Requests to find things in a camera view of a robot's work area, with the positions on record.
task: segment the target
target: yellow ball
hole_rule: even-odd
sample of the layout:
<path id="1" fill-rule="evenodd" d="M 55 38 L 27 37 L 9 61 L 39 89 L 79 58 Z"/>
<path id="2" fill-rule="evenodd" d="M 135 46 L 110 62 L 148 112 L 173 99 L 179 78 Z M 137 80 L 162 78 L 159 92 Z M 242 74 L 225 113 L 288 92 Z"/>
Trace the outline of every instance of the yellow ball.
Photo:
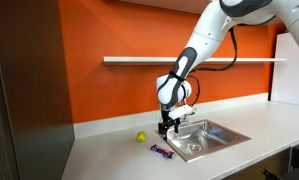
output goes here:
<path id="1" fill-rule="evenodd" d="M 141 131 L 137 134 L 137 141 L 138 142 L 145 142 L 147 140 L 147 135 L 145 132 Z"/>

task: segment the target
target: stainless steel sink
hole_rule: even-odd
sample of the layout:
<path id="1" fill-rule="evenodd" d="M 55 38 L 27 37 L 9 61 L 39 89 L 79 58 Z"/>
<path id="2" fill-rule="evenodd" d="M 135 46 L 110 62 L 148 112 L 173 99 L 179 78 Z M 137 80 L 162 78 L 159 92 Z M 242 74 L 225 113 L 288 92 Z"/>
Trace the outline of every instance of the stainless steel sink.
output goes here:
<path id="1" fill-rule="evenodd" d="M 186 161 L 224 149 L 250 138 L 209 120 L 196 121 L 188 126 L 167 132 L 167 143 Z"/>

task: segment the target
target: candy wrapper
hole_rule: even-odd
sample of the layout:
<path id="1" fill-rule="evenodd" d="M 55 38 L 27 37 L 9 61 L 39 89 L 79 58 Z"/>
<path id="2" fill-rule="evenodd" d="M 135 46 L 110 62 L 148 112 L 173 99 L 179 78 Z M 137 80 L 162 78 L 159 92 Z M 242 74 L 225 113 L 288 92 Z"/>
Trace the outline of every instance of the candy wrapper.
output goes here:
<path id="1" fill-rule="evenodd" d="M 150 149 L 151 149 L 152 151 L 155 151 L 155 152 L 161 154 L 163 157 L 168 158 L 168 159 L 172 159 L 172 156 L 173 156 L 173 154 L 174 154 L 174 152 L 169 151 L 169 150 L 167 150 L 167 149 L 163 149 L 163 148 L 159 147 L 159 146 L 156 145 L 156 144 L 153 145 L 153 146 L 151 146 Z"/>

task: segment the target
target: white shelf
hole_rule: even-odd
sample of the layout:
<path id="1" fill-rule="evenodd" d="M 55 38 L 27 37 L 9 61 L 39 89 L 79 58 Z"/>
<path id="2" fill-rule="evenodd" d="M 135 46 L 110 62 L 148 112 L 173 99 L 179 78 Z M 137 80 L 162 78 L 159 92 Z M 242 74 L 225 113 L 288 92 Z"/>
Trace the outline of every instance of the white shelf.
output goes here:
<path id="1" fill-rule="evenodd" d="M 104 56 L 105 65 L 170 65 L 176 57 L 118 57 Z M 233 58 L 209 58 L 204 63 L 229 63 Z M 237 58 L 237 63 L 284 62 L 286 58 Z"/>

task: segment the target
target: white countertop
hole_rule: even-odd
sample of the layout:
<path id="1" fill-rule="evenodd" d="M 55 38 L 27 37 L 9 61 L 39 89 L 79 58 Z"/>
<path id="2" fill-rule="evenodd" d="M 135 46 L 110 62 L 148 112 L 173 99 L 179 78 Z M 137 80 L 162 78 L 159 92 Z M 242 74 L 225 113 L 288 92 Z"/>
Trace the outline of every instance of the white countertop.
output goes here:
<path id="1" fill-rule="evenodd" d="M 208 119 L 251 138 L 186 163 L 150 150 L 172 150 L 155 132 L 157 124 L 77 139 L 63 180 L 221 179 L 290 146 L 299 144 L 299 106 L 260 102 L 189 117 Z M 139 131 L 148 139 L 136 141 Z"/>

